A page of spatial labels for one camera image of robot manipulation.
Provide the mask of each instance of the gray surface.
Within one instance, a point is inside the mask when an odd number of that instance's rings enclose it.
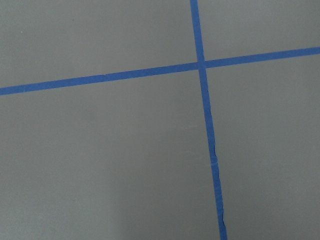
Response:
[[[320,239],[319,63],[208,70],[229,239]]]
[[[0,0],[0,87],[195,62],[189,5]]]
[[[207,60],[318,47],[319,0],[199,0]]]
[[[198,73],[2,96],[0,239],[219,238]]]

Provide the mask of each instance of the blue tape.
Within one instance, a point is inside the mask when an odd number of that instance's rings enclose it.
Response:
[[[215,150],[215,147],[216,147],[215,131],[214,131],[213,118],[211,114],[211,104],[210,104],[210,96],[208,91],[207,70],[206,70],[204,46],[203,46],[202,34],[201,34],[198,1],[190,0],[190,6],[191,6],[191,14],[192,14],[192,24],[193,24],[196,56],[198,60],[198,71],[199,71],[199,78],[200,78],[205,127],[206,127],[206,134],[208,138],[211,171],[213,176],[213,188],[214,188],[215,205],[216,205],[217,218],[218,218],[218,224],[219,224],[220,239],[227,240],[228,239],[227,230],[224,223],[224,202],[222,197],[221,182],[219,178],[218,158]]]
[[[155,76],[162,74],[171,74],[197,70],[198,64],[196,62],[185,63],[171,66],[161,66],[154,68],[146,68],[133,71],[123,71],[116,73],[109,73],[106,75],[85,76],[63,80],[45,81],[39,83],[31,83],[25,85],[8,86],[0,88],[0,95],[18,94],[32,91],[40,91],[47,89],[64,88],[77,85],[94,84],[102,82],[110,82],[116,80],[141,78],[147,76]]]
[[[248,55],[248,56],[238,56],[238,57],[229,57],[229,58],[216,59],[216,60],[208,60],[208,61],[205,61],[205,67],[217,68],[217,67],[230,66],[230,65],[248,64],[248,63],[270,61],[270,60],[276,60],[276,59],[286,59],[286,58],[303,57],[303,56],[309,56],[309,55],[317,55],[317,54],[320,54],[320,47],[310,47],[310,48],[302,48],[302,49],[295,49],[295,50],[288,50],[288,51],[277,51],[277,52],[269,52],[269,53],[262,53],[262,54]],[[192,62],[192,63],[178,64],[178,65],[171,65],[171,66],[161,66],[161,67],[153,67],[153,68],[146,68],[146,69],[133,70],[133,71],[109,73],[106,75],[85,76],[85,77],[77,77],[77,78],[70,78],[70,79],[63,79],[63,80],[31,83],[31,84],[25,84],[25,85],[1,87],[0,95],[18,94],[18,93],[40,91],[40,90],[47,90],[47,89],[71,87],[71,86],[77,86],[77,85],[94,84],[94,83],[133,79],[133,78],[140,78],[140,77],[147,77],[147,76],[154,76],[154,75],[186,72],[186,71],[198,70],[198,65],[199,64],[197,62]]]
[[[270,61],[276,59],[287,59],[287,58],[295,58],[309,55],[320,54],[320,47],[310,47],[310,48],[302,48],[296,50],[288,50],[288,51],[276,51],[248,56],[237,56],[230,57],[224,59],[217,60],[209,60],[205,62],[205,66],[207,68],[217,68],[223,66],[237,65],[237,64],[248,64],[262,61]]]

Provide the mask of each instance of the blue line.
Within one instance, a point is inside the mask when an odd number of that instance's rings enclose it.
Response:
[[[94,84],[94,83],[141,78],[141,77],[155,76],[155,75],[162,75],[162,74],[179,73],[179,72],[186,72],[186,71],[192,71],[197,69],[198,69],[198,64],[196,62],[192,62],[192,63],[185,63],[185,64],[179,64],[179,65],[161,66],[161,67],[154,67],[154,68],[147,68],[147,69],[140,69],[140,70],[133,70],[133,71],[109,73],[106,75],[85,76],[85,77],[77,77],[77,78],[70,78],[70,79],[63,79],[63,80],[45,81],[45,82],[31,83],[31,84],[25,84],[25,85],[2,87],[0,88],[0,95],[18,94],[18,93],[40,91],[40,90],[47,90],[47,89],[64,88],[64,87],[77,86],[77,85]]]
[[[215,140],[215,131],[214,123],[211,114],[211,104],[210,96],[208,91],[208,80],[207,80],[207,70],[206,70],[206,61],[204,56],[204,46],[201,35],[201,26],[200,26],[200,16],[198,9],[198,1],[190,0],[191,14],[192,14],[192,24],[193,24],[193,33],[195,41],[195,49],[198,60],[198,71],[200,78],[201,94],[202,94],[202,104],[204,110],[204,119],[206,126],[206,134],[208,138],[211,170],[213,177],[213,188],[215,195],[215,205],[217,211],[217,218],[219,224],[220,239],[227,240],[227,230],[224,223],[224,202],[222,197],[221,182],[219,178],[219,165],[218,158],[216,155],[216,140]]]
[[[203,51],[202,53],[201,51],[199,53],[197,52],[198,59],[203,61],[204,57],[198,56],[198,54],[203,55]],[[208,61],[205,61],[205,67],[217,68],[217,67],[223,67],[223,66],[255,63],[255,62],[270,61],[270,60],[276,60],[276,59],[303,57],[303,56],[310,56],[310,55],[317,55],[317,54],[320,54],[320,47],[310,47],[310,48],[302,48],[302,49],[295,49],[295,50],[288,50],[288,51],[277,51],[277,52],[269,52],[269,53],[262,53],[262,54],[248,55],[248,56],[237,56],[237,57],[229,57],[229,58],[216,59],[216,60],[208,60]],[[31,83],[31,84],[25,84],[25,85],[2,87],[0,88],[0,95],[18,94],[18,93],[25,93],[25,92],[32,92],[32,91],[77,86],[77,85],[110,82],[110,81],[116,81],[116,80],[133,79],[133,78],[162,75],[162,74],[171,74],[171,73],[192,71],[197,69],[198,69],[198,63],[192,62],[192,63],[185,63],[185,64],[179,64],[179,65],[153,67],[153,68],[133,70],[133,71],[109,73],[106,75],[85,76],[85,77],[77,77],[77,78],[70,78],[70,79],[63,79],[63,80],[45,81],[45,82]]]
[[[248,64],[262,61],[270,61],[276,59],[287,59],[309,55],[320,54],[320,47],[302,48],[288,51],[276,51],[248,56],[237,56],[224,59],[209,60],[205,62],[207,68],[217,68],[223,66]]]

